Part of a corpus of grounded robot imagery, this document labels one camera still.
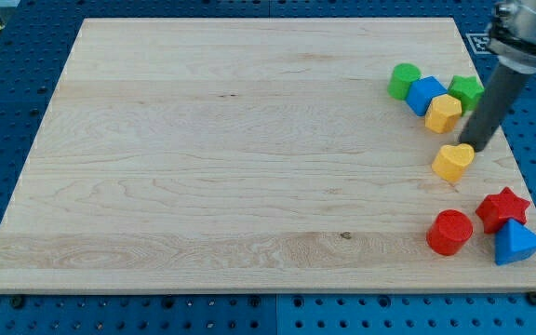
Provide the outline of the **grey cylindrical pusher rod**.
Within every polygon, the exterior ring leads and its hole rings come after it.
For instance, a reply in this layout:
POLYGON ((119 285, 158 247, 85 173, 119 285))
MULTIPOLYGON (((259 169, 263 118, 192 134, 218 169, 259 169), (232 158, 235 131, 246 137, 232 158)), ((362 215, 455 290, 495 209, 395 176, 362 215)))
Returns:
POLYGON ((465 123, 458 143, 469 144, 476 153, 483 151, 531 76, 531 68, 515 68, 499 62, 465 123))

